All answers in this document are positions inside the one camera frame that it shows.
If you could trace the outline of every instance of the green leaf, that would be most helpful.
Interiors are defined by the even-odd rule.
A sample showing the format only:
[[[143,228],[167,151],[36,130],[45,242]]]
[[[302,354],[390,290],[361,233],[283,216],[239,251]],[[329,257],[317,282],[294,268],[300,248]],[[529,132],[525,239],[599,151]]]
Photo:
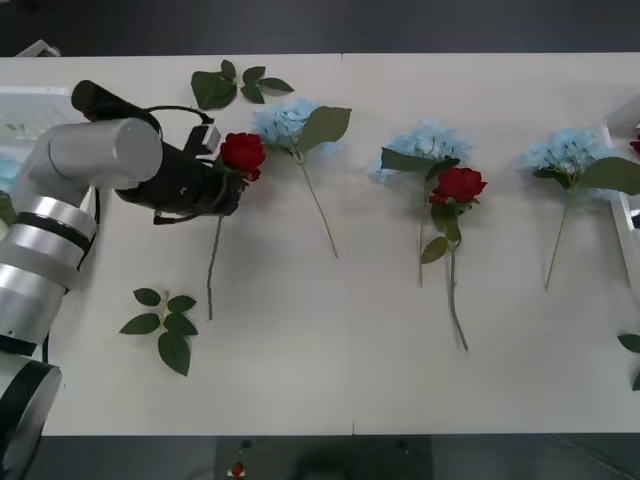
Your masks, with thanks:
[[[242,81],[245,84],[254,84],[258,80],[260,80],[260,78],[262,78],[262,75],[264,75],[265,70],[266,70],[265,67],[247,68],[242,74]]]
[[[444,233],[450,242],[457,243],[462,240],[460,227],[458,226],[458,215],[456,215],[454,205],[431,205],[431,219],[440,233]]]
[[[188,297],[187,295],[179,295],[169,300],[167,307],[170,312],[183,313],[193,308],[195,304],[196,301],[193,298]]]
[[[155,313],[143,313],[132,318],[122,327],[120,333],[125,335],[146,335],[160,326],[160,317]]]
[[[189,374],[191,352],[184,337],[173,332],[163,333],[158,338],[158,353],[169,368],[185,377]]]
[[[602,158],[587,167],[578,182],[581,188],[606,188],[627,195],[640,194],[640,165],[624,158]]]
[[[337,142],[347,131],[350,108],[339,107],[318,107],[304,124],[300,139],[298,140],[298,150],[300,153],[307,153],[314,147],[325,142]]]
[[[220,65],[220,70],[222,70],[222,74],[229,80],[236,79],[236,67],[233,66],[229,60],[223,60]]]
[[[414,155],[405,155],[388,148],[382,148],[382,168],[399,172],[419,172],[428,170],[433,161]]]
[[[191,77],[191,88],[202,109],[223,108],[235,97],[236,85],[221,72],[195,72]]]
[[[422,252],[422,264],[435,262],[445,253],[449,248],[449,241],[445,237],[438,237],[432,240]]]
[[[293,92],[293,88],[284,80],[280,80],[279,78],[263,78],[262,80],[258,80],[258,85],[261,85],[266,88],[270,88],[271,90],[278,90],[280,92]]]
[[[569,177],[565,173],[554,170],[553,168],[541,168],[540,170],[534,171],[533,176],[536,178],[553,178],[557,180],[565,190],[571,187]]]
[[[248,83],[240,89],[244,98],[253,103],[264,103],[264,97],[255,83]]]
[[[7,226],[13,225],[16,221],[16,211],[11,203],[11,197],[6,192],[0,192],[0,220]]]
[[[136,300],[147,307],[156,307],[160,304],[160,294],[150,288],[139,288],[133,292]]]
[[[427,173],[426,180],[427,181],[431,180],[436,175],[439,175],[445,170],[455,167],[459,163],[460,163],[459,158],[451,158],[451,157],[445,158],[444,160],[440,160],[439,162],[436,162],[435,165],[431,167],[431,170],[429,170],[429,173]]]
[[[640,335],[634,335],[632,333],[620,335],[618,340],[622,346],[630,352],[640,353]]]
[[[227,95],[225,95],[224,97],[213,99],[211,101],[211,103],[210,103],[211,108],[224,108],[224,107],[226,107],[231,102],[233,102],[233,99],[236,98],[237,93],[238,93],[238,86],[237,85],[233,85],[233,87],[231,88],[231,91]]]
[[[170,332],[177,333],[183,337],[198,334],[198,330],[193,326],[193,323],[181,313],[167,315],[167,318],[164,319],[164,326]]]

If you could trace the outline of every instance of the white tabletop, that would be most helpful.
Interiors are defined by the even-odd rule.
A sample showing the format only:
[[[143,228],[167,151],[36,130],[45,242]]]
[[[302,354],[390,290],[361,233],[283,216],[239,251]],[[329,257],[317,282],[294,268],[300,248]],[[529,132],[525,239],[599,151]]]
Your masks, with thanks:
[[[637,94],[640,55],[228,58],[354,109],[347,147],[311,172],[340,259],[300,172],[270,159],[225,220],[207,322],[214,221],[154,227],[151,211],[112,197],[90,282],[54,324],[64,385],[46,434],[640,430],[630,387],[640,359],[616,340],[640,330],[638,306],[609,208],[574,212],[545,293],[561,205],[513,169],[530,143],[597,124]],[[193,105],[191,73],[221,59],[0,60],[0,84],[88,78],[141,106]],[[217,113],[223,134],[249,129],[252,109],[238,99]],[[380,147],[426,116],[460,129],[489,182],[461,222],[457,305],[469,353],[451,323],[446,262],[425,266],[417,287],[417,202],[367,175]],[[181,145],[190,116],[160,118]],[[188,378],[162,364],[154,335],[117,333],[143,311],[131,295],[142,286],[199,301]]]

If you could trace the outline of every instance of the rose stem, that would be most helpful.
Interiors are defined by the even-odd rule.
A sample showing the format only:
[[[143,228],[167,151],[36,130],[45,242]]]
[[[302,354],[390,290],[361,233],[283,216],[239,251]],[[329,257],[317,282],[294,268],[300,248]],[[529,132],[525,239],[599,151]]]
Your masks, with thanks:
[[[464,338],[464,333],[462,332],[462,327],[460,326],[460,320],[458,320],[458,315],[456,314],[456,300],[455,300],[455,288],[456,288],[456,250],[460,247],[462,241],[458,242],[458,244],[451,248],[451,272],[449,275],[449,305],[451,308],[451,316],[453,317],[453,322],[456,324],[456,328],[458,329],[458,334],[460,335],[460,340],[462,341],[462,346],[465,351],[469,351],[469,346],[467,345],[467,340]]]
[[[209,262],[209,273],[207,275],[207,301],[209,304],[209,320],[213,320],[213,294],[211,293],[211,277],[213,276],[213,264],[218,253],[218,243],[220,241],[220,230],[222,229],[222,216],[218,217],[218,227],[216,228],[216,239],[213,242],[213,252]]]
[[[164,319],[167,318],[167,313],[169,313],[169,290],[164,291],[164,305],[162,307],[162,317],[160,318],[160,325],[165,330]]]
[[[427,183],[424,185],[424,205],[420,212],[420,239],[418,241],[418,287],[422,288],[422,235],[424,231],[424,216],[427,211],[428,198],[427,198]]]
[[[562,236],[562,231],[564,230],[564,224],[566,223],[567,215],[569,214],[570,200],[571,200],[571,190],[569,190],[569,193],[567,193],[567,198],[564,202],[564,211],[562,212],[562,222],[560,223],[560,231],[558,232],[558,238],[556,238],[556,246],[553,249],[553,256],[551,257],[551,265],[549,266],[547,281],[544,282],[545,290],[549,290],[549,282],[551,281],[551,272],[553,271],[553,263],[556,260],[556,253],[558,253],[558,245],[560,244],[560,237]]]
[[[316,192],[313,191],[313,187],[311,186],[311,180],[309,180],[309,175],[307,174],[307,169],[304,168],[304,161],[300,161],[297,163],[298,165],[300,165],[300,168],[302,168],[302,173],[304,173],[304,179],[307,181],[307,185],[309,185],[309,190],[311,190],[311,195],[313,195],[313,199],[316,201],[318,210],[320,210],[320,215],[322,215],[322,221],[324,222],[324,226],[327,229],[327,234],[329,235],[329,241],[331,242],[331,248],[333,249],[333,254],[336,256],[336,258],[338,258],[338,251],[336,250],[336,244],[333,243],[333,237],[331,236],[331,230],[329,229],[329,222],[327,222],[327,217],[324,216],[324,212],[322,211],[320,202],[318,202],[318,197],[316,197]]]

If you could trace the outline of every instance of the gray floor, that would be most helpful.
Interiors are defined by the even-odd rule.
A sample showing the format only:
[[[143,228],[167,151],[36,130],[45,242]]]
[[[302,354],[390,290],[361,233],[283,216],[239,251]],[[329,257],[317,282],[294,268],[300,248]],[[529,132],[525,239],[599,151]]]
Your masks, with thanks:
[[[638,0],[10,0],[0,56],[638,51]]]
[[[640,435],[564,436],[640,478]],[[625,477],[544,435],[252,439],[247,480],[290,480],[303,465],[353,480],[617,480]],[[223,480],[240,439],[44,438],[26,480]],[[340,479],[330,476],[298,477]]]

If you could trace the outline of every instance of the light blue flower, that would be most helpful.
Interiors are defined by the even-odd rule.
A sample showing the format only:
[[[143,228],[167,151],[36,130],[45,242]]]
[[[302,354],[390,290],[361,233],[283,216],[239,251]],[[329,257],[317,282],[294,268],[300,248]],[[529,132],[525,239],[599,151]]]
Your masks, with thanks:
[[[0,191],[11,193],[20,172],[20,163],[12,153],[0,151]]]
[[[600,142],[593,130],[565,128],[552,133],[546,143],[531,145],[529,152],[518,159],[517,168],[529,171],[553,168],[573,175],[607,157],[624,157],[624,154]],[[602,189],[590,192],[600,198],[611,198],[612,193]]]
[[[253,131],[266,145],[293,150],[304,124],[319,105],[298,98],[279,105],[267,105],[253,113]]]
[[[459,138],[456,130],[444,128],[439,120],[426,118],[411,133],[399,135],[385,148],[405,155],[423,157],[428,162],[440,161],[449,156],[459,159],[463,165],[466,165],[469,163],[467,152],[471,144]],[[369,174],[372,180],[381,183],[386,183],[398,175],[403,174],[382,169],[381,157],[374,163]]]

